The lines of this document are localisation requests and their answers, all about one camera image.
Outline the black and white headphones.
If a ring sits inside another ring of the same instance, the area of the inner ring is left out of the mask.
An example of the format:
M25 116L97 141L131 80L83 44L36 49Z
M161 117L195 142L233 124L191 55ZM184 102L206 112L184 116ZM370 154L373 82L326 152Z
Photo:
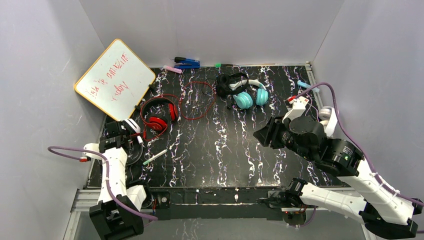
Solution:
M137 163L143 154L144 141L142 139L141 127L132 118L127 118L122 121L122 125L127 135L129 135L130 144L127 150L128 159L126 161L127 166L134 165Z

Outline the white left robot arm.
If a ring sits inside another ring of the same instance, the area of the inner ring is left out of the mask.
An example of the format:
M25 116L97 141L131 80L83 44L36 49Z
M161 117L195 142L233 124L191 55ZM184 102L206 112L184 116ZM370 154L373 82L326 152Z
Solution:
M102 240L127 240L144 232L139 215L147 198L140 183L126 185L127 150L131 135L140 134L140 126L131 118L107 124L107 133L99 143L87 143L84 155L101 160L101 189L96 205L90 207L89 217Z

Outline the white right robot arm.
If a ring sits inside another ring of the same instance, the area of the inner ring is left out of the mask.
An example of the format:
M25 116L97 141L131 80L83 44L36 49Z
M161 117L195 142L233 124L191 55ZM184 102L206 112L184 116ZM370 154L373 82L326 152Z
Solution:
M357 192L357 196L351 196L294 178L283 191L285 198L354 219L369 232L387 240L411 239L420 232L413 216L422 213L424 204L417 198L401 197L396 189L378 178L353 143L327 136L321 123L308 116L293 120L272 117L253 135L262 146L291 150Z

